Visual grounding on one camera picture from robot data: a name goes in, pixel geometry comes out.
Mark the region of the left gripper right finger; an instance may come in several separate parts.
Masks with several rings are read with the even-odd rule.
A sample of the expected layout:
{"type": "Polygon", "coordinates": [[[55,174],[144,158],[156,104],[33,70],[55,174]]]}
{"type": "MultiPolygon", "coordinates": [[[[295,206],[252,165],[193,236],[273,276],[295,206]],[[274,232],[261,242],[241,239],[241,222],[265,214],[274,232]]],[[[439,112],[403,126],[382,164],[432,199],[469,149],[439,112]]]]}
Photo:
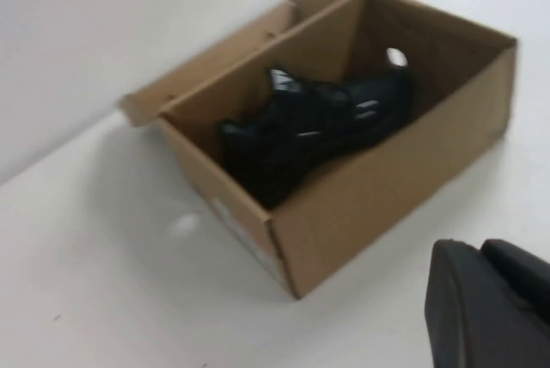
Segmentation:
{"type": "Polygon", "coordinates": [[[481,249],[511,289],[549,324],[549,263],[502,239],[486,240],[481,249]]]}

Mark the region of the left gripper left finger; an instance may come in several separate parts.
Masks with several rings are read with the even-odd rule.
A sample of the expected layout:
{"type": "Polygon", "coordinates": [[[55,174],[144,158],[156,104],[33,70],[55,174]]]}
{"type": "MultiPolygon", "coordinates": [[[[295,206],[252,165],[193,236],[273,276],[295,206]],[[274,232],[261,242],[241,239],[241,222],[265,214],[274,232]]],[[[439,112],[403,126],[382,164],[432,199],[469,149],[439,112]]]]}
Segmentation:
{"type": "Polygon", "coordinates": [[[434,243],[425,322],[436,367],[547,367],[549,324],[480,251],[434,243]]]}

